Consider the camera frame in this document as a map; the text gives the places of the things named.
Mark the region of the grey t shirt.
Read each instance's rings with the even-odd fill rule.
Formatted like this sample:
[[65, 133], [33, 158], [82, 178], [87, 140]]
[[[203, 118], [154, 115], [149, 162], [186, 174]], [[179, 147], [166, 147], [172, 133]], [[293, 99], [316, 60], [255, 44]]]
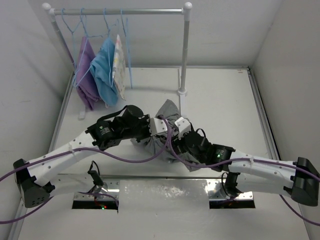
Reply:
[[[171, 139], [173, 140], [174, 137], [178, 134], [177, 128], [175, 126], [175, 121], [181, 117], [180, 110], [172, 100], [167, 99], [165, 103], [161, 106], [161, 108], [158, 110], [155, 116], [157, 117], [160, 115], [167, 120], [169, 126], [171, 127], [171, 136], [172, 136]], [[144, 149], [146, 152], [154, 156], [164, 147], [166, 138], [167, 138], [167, 133], [164, 133], [163, 137], [164, 138], [157, 138], [156, 136], [151, 136], [143, 139], [140, 142], [137, 142], [136, 139], [131, 139], [130, 141], [135, 146], [138, 146], [139, 148]], [[187, 152], [178, 153], [178, 150], [175, 150], [175, 153], [179, 156], [180, 159], [184, 161], [188, 161], [190, 164], [194, 164], [197, 166], [204, 166], [203, 163], [200, 163], [191, 154]], [[176, 157], [172, 155], [172, 151], [168, 145], [165, 148], [165, 150], [159, 155], [159, 157], [161, 160], [169, 163], [175, 163], [179, 161], [178, 159], [176, 159]]]

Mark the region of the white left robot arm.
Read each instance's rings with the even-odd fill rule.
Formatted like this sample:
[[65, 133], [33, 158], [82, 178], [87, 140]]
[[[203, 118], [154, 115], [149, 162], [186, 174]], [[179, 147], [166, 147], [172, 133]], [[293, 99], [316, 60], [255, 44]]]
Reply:
[[123, 140], [141, 141], [150, 137], [150, 116], [135, 105], [100, 117], [79, 136], [47, 155], [13, 163], [15, 181], [26, 208], [34, 208], [54, 195], [68, 192], [90, 193], [104, 185], [100, 174], [59, 176], [72, 165], [99, 151], [118, 146]]

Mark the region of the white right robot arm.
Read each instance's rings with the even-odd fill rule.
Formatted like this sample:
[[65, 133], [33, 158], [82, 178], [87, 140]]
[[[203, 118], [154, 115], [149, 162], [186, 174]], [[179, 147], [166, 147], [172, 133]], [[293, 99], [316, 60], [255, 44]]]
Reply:
[[318, 206], [320, 174], [307, 158], [281, 161], [258, 157], [230, 146], [212, 144], [194, 130], [175, 137], [170, 148], [188, 167], [226, 172], [223, 188], [229, 196], [269, 193], [290, 197], [301, 205]]

